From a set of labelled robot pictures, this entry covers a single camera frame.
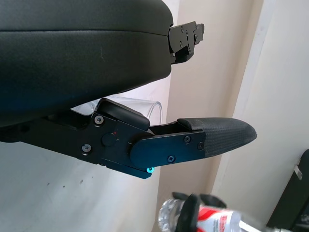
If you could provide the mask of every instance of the clear plastic cup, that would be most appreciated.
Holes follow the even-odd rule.
[[[161,125],[162,124],[162,105],[158,101],[149,101],[134,98],[124,98],[117,96],[106,97],[112,101],[129,107],[132,110],[138,111],[149,119],[150,125]],[[94,112],[100,99],[76,106],[71,110],[76,111],[82,115],[90,115]]]

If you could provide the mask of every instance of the plastic bottle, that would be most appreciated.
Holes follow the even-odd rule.
[[[159,211],[158,223],[162,232],[175,232],[184,201],[169,199]],[[267,228],[261,223],[230,209],[200,205],[197,232],[289,232]]]

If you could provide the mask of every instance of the red bottle label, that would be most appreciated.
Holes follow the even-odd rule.
[[[197,218],[197,232],[229,232],[233,211],[201,206]]]

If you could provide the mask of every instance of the black metal bracket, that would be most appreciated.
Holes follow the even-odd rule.
[[[91,116],[68,110],[1,128],[0,138],[3,142],[21,141],[144,179],[151,176],[156,166],[204,158],[203,149],[197,148],[197,142],[205,140],[204,132],[192,132],[178,122],[149,125],[149,120],[139,112],[102,99]],[[171,160],[173,152],[177,154],[176,160]]]
[[[188,61],[194,47],[203,40],[204,24],[191,22],[169,29],[169,52],[172,64]]]

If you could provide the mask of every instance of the blue led light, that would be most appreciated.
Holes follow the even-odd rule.
[[[147,172],[148,172],[148,173],[153,173],[154,170],[155,170],[155,168],[147,168]]]

